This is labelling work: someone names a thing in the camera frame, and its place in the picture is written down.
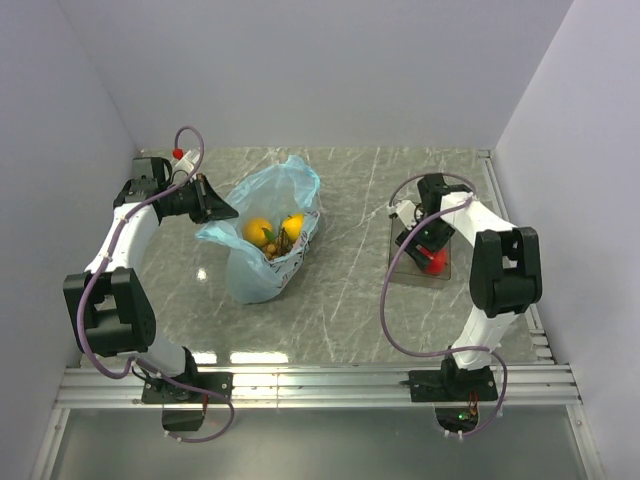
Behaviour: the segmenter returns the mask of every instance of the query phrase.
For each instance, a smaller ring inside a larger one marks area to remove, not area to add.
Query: gray floor
[[[488,411],[482,409],[481,417]],[[205,420],[219,428],[226,412]],[[564,407],[505,408],[476,437],[445,439],[433,409],[242,410],[221,438],[163,438],[159,411],[74,410],[57,479],[586,479]]]
[[[170,158],[168,151],[145,153]],[[450,171],[475,182],[492,207],[483,162],[464,149],[233,148],[207,150],[202,171],[224,198],[246,175],[288,154],[302,156],[322,179],[322,224],[301,270],[274,301],[238,305],[225,293],[227,249],[196,240],[199,227],[188,218],[165,219],[140,272],[159,329],[223,364],[238,352],[261,354],[252,362],[406,362],[383,337],[377,313],[389,245],[385,202],[412,174]],[[407,196],[417,197],[415,186],[399,198]],[[401,344],[428,351],[458,337],[471,308],[470,260],[471,248],[456,236],[443,290],[392,285],[387,316]],[[502,345],[511,363],[536,359],[523,318]]]

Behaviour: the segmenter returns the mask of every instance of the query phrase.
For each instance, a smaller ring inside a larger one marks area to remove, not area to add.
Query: gray wall
[[[66,362],[62,281],[100,246],[134,146],[54,0],[0,5],[0,477],[26,478]]]
[[[59,0],[141,147],[494,147],[571,0]]]
[[[640,3],[576,0],[496,150],[509,210],[540,233],[543,321],[611,479],[638,478]]]

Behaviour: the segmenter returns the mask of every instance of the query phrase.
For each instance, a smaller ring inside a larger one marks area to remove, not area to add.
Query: metal frame
[[[508,214],[500,194],[490,150],[478,150],[485,164],[490,193],[502,217]],[[582,400],[569,365],[557,365],[535,306],[525,314],[538,360],[531,365],[509,365],[505,404],[565,405],[582,461],[590,480],[604,479],[598,452],[584,416]],[[499,367],[492,367],[498,389],[502,387]],[[231,372],[232,401],[236,408],[432,408],[432,403],[411,403],[409,388],[400,382],[410,370],[439,370],[421,364],[333,364],[326,366],[200,365],[202,372]],[[72,409],[160,409],[140,401],[144,382],[132,375],[118,381],[92,368],[67,368],[55,400],[40,453],[31,478],[49,478]],[[438,403],[437,406],[465,406]],[[164,408],[200,409],[201,405],[175,404]],[[211,408],[227,408],[209,404]]]

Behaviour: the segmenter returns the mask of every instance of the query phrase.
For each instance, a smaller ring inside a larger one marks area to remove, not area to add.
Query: plastic bag
[[[196,237],[231,248],[226,283],[229,295],[240,303],[258,303],[278,295],[298,271],[318,230],[320,177],[302,158],[250,175],[235,187],[226,202],[239,217],[205,225]],[[242,238],[242,228],[254,217],[266,218],[274,227],[288,215],[304,213],[300,237],[291,252],[269,262],[262,251]]]

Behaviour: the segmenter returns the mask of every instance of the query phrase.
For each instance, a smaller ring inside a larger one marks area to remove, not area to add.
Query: red object
[[[424,247],[418,247],[418,250],[420,250],[420,253],[425,257],[431,260],[431,262],[429,262],[429,266],[424,269],[424,273],[429,275],[440,275],[444,271],[448,260],[446,248],[443,248],[436,253],[432,253]]]

